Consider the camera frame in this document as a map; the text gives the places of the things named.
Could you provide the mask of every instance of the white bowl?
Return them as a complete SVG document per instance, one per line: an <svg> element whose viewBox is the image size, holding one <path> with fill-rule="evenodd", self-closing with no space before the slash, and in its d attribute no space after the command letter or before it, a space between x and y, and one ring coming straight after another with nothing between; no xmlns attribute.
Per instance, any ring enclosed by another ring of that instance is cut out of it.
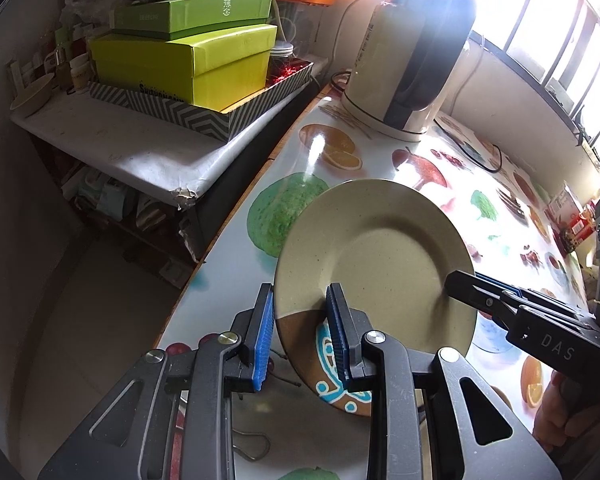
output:
<svg viewBox="0 0 600 480"><path fill-rule="evenodd" d="M36 79L13 100L9 110L21 118L40 110L51 97L51 80L53 78L53 74L45 74Z"/></svg>

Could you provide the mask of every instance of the plastic bag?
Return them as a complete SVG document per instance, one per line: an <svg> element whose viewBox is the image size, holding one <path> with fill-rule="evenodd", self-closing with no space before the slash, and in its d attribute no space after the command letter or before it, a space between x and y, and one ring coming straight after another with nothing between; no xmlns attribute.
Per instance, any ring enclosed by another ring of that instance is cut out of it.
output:
<svg viewBox="0 0 600 480"><path fill-rule="evenodd" d="M65 27L71 27L78 21L95 25L109 25L109 11L120 2L122 0L64 0L60 22Z"/></svg>

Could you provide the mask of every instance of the kettle handle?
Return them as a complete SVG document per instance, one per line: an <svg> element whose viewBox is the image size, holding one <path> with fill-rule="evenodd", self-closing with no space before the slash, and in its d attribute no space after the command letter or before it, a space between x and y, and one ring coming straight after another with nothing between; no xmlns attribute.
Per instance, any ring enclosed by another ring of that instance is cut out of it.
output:
<svg viewBox="0 0 600 480"><path fill-rule="evenodd" d="M475 0L447 1L443 19L433 36L419 45L421 49L416 47L411 67L407 66L383 122L402 129L405 111L424 110L435 101L458 61L475 15Z"/></svg>

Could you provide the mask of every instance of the white kettle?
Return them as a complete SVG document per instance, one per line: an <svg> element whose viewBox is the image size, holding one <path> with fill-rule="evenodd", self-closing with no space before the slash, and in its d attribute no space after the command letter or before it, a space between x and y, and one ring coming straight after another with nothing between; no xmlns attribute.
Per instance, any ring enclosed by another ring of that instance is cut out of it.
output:
<svg viewBox="0 0 600 480"><path fill-rule="evenodd" d="M343 106L369 127L417 142L455 85L475 0L385 0L368 29Z"/></svg>

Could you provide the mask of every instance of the yellow box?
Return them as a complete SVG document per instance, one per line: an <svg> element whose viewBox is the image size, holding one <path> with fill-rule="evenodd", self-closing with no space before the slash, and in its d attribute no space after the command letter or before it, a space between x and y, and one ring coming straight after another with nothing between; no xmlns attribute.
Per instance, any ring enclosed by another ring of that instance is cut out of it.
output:
<svg viewBox="0 0 600 480"><path fill-rule="evenodd" d="M163 41L109 34L91 42L103 84L220 111L264 88L273 25Z"/></svg>

